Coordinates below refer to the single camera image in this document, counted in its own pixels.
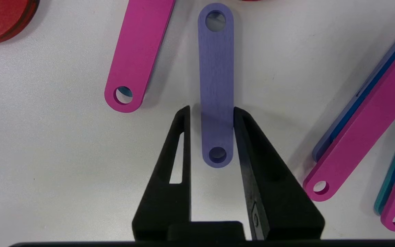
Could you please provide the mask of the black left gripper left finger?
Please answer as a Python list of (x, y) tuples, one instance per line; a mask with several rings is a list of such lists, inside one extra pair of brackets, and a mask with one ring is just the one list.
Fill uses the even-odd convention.
[[(132, 221), (136, 241), (165, 241), (171, 225), (191, 221), (191, 108), (177, 111), (144, 195)], [(182, 181), (171, 184), (171, 172), (183, 134)]]

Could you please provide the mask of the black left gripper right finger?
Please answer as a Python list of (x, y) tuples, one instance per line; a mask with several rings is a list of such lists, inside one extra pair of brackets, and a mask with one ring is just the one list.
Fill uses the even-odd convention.
[(234, 108), (248, 220), (254, 240), (319, 240), (325, 220), (254, 118)]

